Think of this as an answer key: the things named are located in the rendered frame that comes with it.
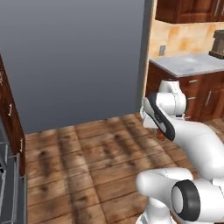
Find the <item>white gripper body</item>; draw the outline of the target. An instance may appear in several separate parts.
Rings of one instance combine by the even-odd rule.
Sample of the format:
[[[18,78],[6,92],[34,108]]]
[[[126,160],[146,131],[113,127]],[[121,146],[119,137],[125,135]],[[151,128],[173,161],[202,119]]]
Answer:
[[[142,106],[140,108],[140,116],[142,119],[142,125],[147,129],[157,129],[158,126],[154,123],[153,119],[146,113],[144,109],[144,101],[142,101]]]

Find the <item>dark wood base cupboards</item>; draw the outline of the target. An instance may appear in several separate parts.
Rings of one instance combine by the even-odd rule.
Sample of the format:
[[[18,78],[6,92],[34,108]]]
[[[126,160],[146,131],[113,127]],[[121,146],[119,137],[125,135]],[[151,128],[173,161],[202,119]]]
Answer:
[[[187,98],[186,120],[204,122],[224,116],[224,71],[178,77],[150,62],[145,94],[157,92],[161,80],[167,79],[179,81]]]

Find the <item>dark wood tall cupboards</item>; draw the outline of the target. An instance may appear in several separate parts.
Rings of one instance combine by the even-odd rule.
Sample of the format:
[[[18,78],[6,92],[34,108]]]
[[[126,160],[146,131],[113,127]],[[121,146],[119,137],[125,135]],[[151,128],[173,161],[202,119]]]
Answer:
[[[20,154],[20,174],[25,175],[25,134],[0,54],[0,116],[14,155]]]

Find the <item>grey steel oven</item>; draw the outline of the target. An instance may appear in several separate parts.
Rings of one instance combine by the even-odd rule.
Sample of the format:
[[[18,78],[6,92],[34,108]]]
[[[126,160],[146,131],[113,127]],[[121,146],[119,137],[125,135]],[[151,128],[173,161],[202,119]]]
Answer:
[[[20,154],[14,154],[0,117],[0,224],[27,223],[27,178],[20,174]]]

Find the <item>dark wood wall cupboards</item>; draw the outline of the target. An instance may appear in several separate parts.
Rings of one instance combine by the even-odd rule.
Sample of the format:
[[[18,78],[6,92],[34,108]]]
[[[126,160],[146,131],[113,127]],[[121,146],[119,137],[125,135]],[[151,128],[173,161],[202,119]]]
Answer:
[[[170,24],[224,22],[224,0],[157,0],[156,20]]]

